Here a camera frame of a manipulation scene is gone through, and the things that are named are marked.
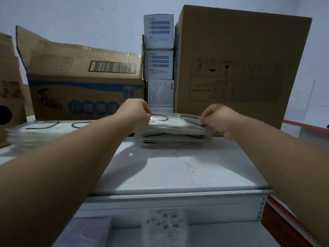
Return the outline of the loose pile of mask packs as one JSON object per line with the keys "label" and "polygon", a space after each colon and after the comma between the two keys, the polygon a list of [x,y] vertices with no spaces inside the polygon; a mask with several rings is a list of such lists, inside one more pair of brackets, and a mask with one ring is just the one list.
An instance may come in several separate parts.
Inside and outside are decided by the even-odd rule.
{"label": "loose pile of mask packs", "polygon": [[6,136],[15,152],[24,153],[93,122],[94,120],[34,120],[6,129]]}

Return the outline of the person's right hand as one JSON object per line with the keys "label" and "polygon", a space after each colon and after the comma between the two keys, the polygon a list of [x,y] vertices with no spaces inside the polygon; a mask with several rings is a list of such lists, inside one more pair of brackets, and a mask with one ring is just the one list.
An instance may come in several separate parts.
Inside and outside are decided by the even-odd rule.
{"label": "person's right hand", "polygon": [[222,104],[212,104],[204,112],[210,112],[208,127],[228,140],[235,141],[233,133],[244,120],[243,115]]}

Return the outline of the white perforated wall rail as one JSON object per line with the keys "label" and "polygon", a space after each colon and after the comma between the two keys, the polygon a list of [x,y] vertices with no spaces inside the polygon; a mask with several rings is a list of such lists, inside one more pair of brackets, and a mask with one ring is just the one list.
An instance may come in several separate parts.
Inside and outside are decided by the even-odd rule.
{"label": "white perforated wall rail", "polygon": [[316,83],[316,79],[314,79],[312,81],[312,85],[311,85],[310,90],[308,92],[307,103],[306,103],[306,108],[305,108],[305,112],[304,112],[304,115],[303,115],[303,120],[305,120],[305,118],[306,118],[307,110],[308,110],[308,107],[309,107],[309,104],[310,104],[310,100],[311,100],[311,97],[312,97],[312,92],[313,92],[315,83]]}

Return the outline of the clear patterned plastic packet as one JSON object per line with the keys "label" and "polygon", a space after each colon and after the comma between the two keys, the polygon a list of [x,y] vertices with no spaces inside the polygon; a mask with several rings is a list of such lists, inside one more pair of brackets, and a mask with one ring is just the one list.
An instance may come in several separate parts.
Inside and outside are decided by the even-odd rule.
{"label": "clear patterned plastic packet", "polygon": [[149,210],[142,222],[142,247],[187,247],[188,220],[184,210]]}

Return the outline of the white metal shelf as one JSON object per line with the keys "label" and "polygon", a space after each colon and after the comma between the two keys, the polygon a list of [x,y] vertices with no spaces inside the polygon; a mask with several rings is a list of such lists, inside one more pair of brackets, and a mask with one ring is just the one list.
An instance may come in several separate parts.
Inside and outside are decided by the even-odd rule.
{"label": "white metal shelf", "polygon": [[225,138],[201,149],[142,149],[128,137],[74,217],[112,217],[109,247],[141,246],[151,210],[183,210],[189,247],[280,247],[261,224],[271,193]]}

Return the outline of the large plain cardboard box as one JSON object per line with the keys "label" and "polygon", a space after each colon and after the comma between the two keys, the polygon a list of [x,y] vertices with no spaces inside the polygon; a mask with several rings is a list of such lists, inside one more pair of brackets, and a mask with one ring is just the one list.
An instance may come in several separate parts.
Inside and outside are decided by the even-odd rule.
{"label": "large plain cardboard box", "polygon": [[281,128],[312,18],[184,5],[175,31],[174,112],[211,104]]}

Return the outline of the open blue-printed cardboard box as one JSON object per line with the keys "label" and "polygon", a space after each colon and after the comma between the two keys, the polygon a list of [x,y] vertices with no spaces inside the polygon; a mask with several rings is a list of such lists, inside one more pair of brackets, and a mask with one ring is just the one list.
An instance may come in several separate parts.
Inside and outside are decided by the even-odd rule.
{"label": "open blue-printed cardboard box", "polygon": [[143,54],[58,43],[16,26],[37,120],[97,120],[145,99]]}

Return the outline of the clear face mask packet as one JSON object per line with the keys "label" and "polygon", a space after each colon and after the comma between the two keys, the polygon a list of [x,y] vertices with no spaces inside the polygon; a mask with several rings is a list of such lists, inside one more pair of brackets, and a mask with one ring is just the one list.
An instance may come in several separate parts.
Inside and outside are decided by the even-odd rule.
{"label": "clear face mask packet", "polygon": [[200,116],[169,112],[152,114],[147,128],[172,134],[203,135],[206,132]]}

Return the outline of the worn brown cardboard box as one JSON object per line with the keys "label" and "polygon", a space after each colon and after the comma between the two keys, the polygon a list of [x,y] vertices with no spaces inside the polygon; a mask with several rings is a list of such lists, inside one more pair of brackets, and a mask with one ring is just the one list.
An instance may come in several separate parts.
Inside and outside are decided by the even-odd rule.
{"label": "worn brown cardboard box", "polygon": [[0,149],[9,145],[6,129],[27,121],[21,84],[12,36],[0,32]]}

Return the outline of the white box with blue label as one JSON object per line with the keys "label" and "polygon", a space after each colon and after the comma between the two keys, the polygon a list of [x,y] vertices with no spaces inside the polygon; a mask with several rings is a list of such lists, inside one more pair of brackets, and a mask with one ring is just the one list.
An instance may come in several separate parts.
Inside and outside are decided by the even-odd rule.
{"label": "white box with blue label", "polygon": [[173,80],[173,50],[146,50],[146,79]]}
{"label": "white box with blue label", "polygon": [[143,16],[144,41],[147,50],[174,48],[174,15],[150,14]]}

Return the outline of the person's right forearm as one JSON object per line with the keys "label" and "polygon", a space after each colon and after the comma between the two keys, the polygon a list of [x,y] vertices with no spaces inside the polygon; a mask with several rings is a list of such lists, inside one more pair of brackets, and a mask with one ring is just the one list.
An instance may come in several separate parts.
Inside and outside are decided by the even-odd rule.
{"label": "person's right forearm", "polygon": [[230,121],[228,132],[274,193],[329,247],[329,150],[245,116]]}

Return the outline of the white box with small print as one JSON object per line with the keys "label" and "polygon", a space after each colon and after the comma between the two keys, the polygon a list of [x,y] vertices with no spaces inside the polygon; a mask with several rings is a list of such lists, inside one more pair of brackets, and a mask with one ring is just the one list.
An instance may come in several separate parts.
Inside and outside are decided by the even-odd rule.
{"label": "white box with small print", "polygon": [[173,107],[174,80],[147,80],[147,103],[149,107]]}

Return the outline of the person's left hand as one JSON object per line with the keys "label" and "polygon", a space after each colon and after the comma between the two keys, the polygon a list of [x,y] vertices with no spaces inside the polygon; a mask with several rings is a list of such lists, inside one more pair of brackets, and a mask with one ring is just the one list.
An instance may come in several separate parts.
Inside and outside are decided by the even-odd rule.
{"label": "person's left hand", "polygon": [[142,123],[142,116],[145,113],[144,107],[148,107],[148,105],[143,99],[127,99],[115,113],[125,136],[148,127]]}

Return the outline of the purple tissue pack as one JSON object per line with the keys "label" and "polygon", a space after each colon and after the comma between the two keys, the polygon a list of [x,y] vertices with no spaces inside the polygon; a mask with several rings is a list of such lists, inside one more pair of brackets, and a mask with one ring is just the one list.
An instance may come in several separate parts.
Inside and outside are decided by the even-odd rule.
{"label": "purple tissue pack", "polygon": [[112,217],[77,217],[64,228],[52,247],[106,247]]}

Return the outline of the person's left forearm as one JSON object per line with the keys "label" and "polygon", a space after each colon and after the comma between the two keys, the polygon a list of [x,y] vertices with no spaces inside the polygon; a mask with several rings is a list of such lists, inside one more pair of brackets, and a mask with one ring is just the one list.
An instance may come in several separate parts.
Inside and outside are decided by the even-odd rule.
{"label": "person's left forearm", "polygon": [[51,247],[131,125],[117,112],[0,165],[0,247]]}

